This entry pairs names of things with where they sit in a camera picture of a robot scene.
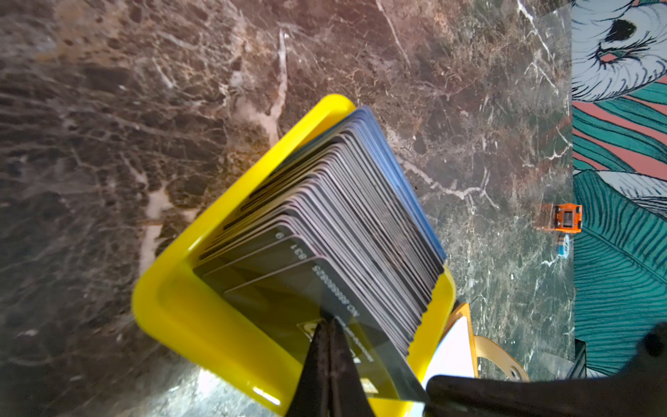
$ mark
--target toy car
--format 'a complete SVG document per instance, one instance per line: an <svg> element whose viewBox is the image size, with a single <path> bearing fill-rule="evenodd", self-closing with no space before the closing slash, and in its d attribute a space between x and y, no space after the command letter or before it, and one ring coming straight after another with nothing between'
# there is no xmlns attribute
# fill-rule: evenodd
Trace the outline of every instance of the toy car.
<svg viewBox="0 0 667 417"><path fill-rule="evenodd" d="M580 205L567 203L556 206L556 230L564 233L579 233L582 231L582 212Z"/></svg>

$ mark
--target brown marble table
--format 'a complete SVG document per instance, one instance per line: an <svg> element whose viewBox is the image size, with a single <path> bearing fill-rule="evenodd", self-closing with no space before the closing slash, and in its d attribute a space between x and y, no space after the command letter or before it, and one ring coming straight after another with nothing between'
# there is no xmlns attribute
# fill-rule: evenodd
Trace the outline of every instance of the brown marble table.
<svg viewBox="0 0 667 417"><path fill-rule="evenodd" d="M563 0L4 0L0 22L0 414L268 414L129 301L327 93L373 108L475 333L533 379L572 359L572 262L532 225L572 199Z"/></svg>

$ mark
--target beige strap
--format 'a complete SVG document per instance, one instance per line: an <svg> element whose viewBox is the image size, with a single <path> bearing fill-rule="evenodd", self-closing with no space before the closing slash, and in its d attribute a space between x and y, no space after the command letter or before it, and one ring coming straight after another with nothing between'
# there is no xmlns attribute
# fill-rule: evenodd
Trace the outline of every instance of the beige strap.
<svg viewBox="0 0 667 417"><path fill-rule="evenodd" d="M524 367L491 340L482 336L475 336L475 349L477 350L477 357L487 358L493 362L501 371L505 372L509 379L523 382L530 381Z"/></svg>

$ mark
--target teal leaf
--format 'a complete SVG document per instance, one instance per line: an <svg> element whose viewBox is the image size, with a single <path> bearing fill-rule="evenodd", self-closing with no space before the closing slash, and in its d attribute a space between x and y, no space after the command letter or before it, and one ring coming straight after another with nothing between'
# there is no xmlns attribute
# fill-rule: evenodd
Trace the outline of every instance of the teal leaf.
<svg viewBox="0 0 667 417"><path fill-rule="evenodd" d="M584 206L574 237L575 336L586 342L587 366L614 374L667 321L667 221L594 171L575 175L574 200Z"/></svg>
<svg viewBox="0 0 667 417"><path fill-rule="evenodd" d="M667 115L652 109L646 104L619 97L613 100L599 101L595 105L632 123L649 127L661 133L667 133Z"/></svg>
<svg viewBox="0 0 667 417"><path fill-rule="evenodd" d="M574 169L579 169L580 171L585 171L586 169L595 169L595 167L593 167L593 165L589 164L588 162L584 162L576 158L572 160L572 165L574 165Z"/></svg>
<svg viewBox="0 0 667 417"><path fill-rule="evenodd" d="M584 139L579 135L574 135L573 138L574 151L579 153L582 156L591 159L600 165L604 165L609 169L614 171L631 171L634 172L634 168L629 166L623 159L614 155L609 150L598 145L597 143L591 142L588 139Z"/></svg>
<svg viewBox="0 0 667 417"><path fill-rule="evenodd" d="M649 103L667 105L667 84L652 83L630 95Z"/></svg>
<svg viewBox="0 0 667 417"><path fill-rule="evenodd" d="M600 120L577 108L573 109L572 116L574 129L594 139L667 163L667 145L653 137Z"/></svg>

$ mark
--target marble surface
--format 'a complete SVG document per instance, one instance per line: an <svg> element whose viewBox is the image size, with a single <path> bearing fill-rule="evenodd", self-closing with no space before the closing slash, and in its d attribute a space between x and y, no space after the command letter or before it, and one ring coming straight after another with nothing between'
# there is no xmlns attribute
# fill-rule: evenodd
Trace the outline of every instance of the marble surface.
<svg viewBox="0 0 667 417"><path fill-rule="evenodd" d="M563 0L6 0L0 23L2 415L269 414L146 336L131 291L334 92L373 108L475 332L533 379L572 359L572 262L532 224L572 198Z"/></svg>

